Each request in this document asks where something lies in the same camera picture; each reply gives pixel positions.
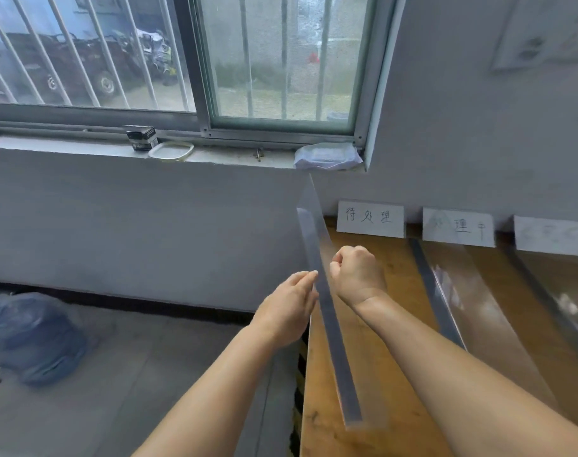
blue plastic bag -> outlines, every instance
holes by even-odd
[[[48,295],[0,295],[0,369],[29,386],[69,375],[88,349],[83,332]]]

plastic bag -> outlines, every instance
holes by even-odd
[[[63,303],[40,293],[0,295],[0,368],[29,386],[71,374],[88,350]]]
[[[362,162],[357,149],[349,142],[320,142],[295,151],[293,166],[300,170],[347,170]]]

fist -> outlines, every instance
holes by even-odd
[[[297,341],[306,330],[319,297],[313,288],[317,276],[317,271],[292,274],[255,312],[251,325],[270,335],[275,348]]]
[[[365,247],[342,247],[329,271],[338,296],[354,310],[369,298],[386,295],[382,268]]]

right hand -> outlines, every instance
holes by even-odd
[[[329,271],[338,296],[354,310],[367,299],[387,295],[382,268],[365,247],[342,247]]]

paper sign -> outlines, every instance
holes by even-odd
[[[422,210],[422,239],[448,244],[494,247],[494,223],[488,213]]]
[[[578,221],[514,216],[516,248],[578,256]]]
[[[336,231],[404,238],[406,237],[404,208],[384,203],[340,200]]]

